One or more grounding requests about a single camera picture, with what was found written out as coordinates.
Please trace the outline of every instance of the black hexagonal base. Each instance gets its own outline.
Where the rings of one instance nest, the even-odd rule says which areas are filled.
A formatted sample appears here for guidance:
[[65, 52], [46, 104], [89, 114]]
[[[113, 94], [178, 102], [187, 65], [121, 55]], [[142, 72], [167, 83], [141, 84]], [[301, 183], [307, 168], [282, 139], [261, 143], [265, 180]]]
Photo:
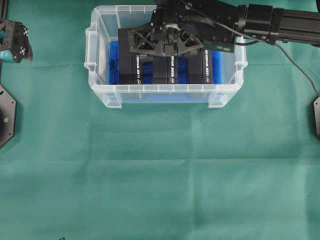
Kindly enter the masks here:
[[2, 129], [0, 128], [0, 148], [8, 142], [14, 135], [16, 101], [0, 85], [0, 110], [2, 112]]

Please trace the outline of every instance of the metal bracket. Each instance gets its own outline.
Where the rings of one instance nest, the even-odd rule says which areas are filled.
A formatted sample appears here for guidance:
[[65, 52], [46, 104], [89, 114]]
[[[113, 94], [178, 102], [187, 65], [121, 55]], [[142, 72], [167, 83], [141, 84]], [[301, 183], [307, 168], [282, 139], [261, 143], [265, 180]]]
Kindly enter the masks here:
[[314, 101], [313, 106], [315, 115], [316, 135], [320, 139], [320, 97], [318, 97]]
[[16, 120], [16, 101], [0, 85], [0, 110], [2, 117], [0, 121], [3, 124], [0, 132], [0, 148], [14, 136]]

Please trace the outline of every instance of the transparent storage box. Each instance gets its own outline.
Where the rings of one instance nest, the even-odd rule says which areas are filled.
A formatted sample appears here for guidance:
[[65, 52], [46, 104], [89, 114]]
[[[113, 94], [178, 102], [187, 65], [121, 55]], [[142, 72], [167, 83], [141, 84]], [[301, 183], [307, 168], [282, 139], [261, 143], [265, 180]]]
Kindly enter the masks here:
[[110, 45], [118, 40], [118, 28], [133, 28], [151, 20], [154, 5], [98, 6], [86, 29], [85, 63], [89, 86], [108, 108], [129, 103], [208, 103], [222, 108], [244, 83], [248, 65], [246, 48], [236, 46], [234, 53], [220, 53], [220, 84], [110, 85]]

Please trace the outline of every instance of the green cloth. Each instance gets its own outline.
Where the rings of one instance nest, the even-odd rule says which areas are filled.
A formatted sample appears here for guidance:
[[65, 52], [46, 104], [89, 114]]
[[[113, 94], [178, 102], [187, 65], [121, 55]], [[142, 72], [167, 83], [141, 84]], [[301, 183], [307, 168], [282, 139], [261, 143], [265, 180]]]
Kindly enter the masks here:
[[[236, 0], [316, 11], [314, 0]], [[88, 86], [94, 7], [151, 0], [10, 0], [34, 60], [2, 66], [17, 100], [0, 149], [3, 240], [317, 240], [320, 141], [308, 80], [276, 48], [247, 48], [221, 109], [108, 109]], [[283, 44], [320, 88], [320, 48]]]

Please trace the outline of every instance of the blue liner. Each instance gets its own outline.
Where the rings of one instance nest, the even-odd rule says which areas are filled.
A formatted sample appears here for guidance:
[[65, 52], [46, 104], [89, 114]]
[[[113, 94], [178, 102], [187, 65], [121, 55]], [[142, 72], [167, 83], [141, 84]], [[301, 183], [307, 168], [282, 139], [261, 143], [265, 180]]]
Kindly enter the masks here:
[[[221, 78], [221, 53], [219, 51], [211, 51], [212, 59], [212, 78], [213, 84], [222, 84]], [[109, 56], [109, 84], [119, 84], [119, 43], [112, 41], [110, 43]], [[145, 62], [143, 64], [144, 84], [152, 84], [153, 64]], [[182, 56], [178, 57], [178, 84], [188, 84], [188, 60]]]

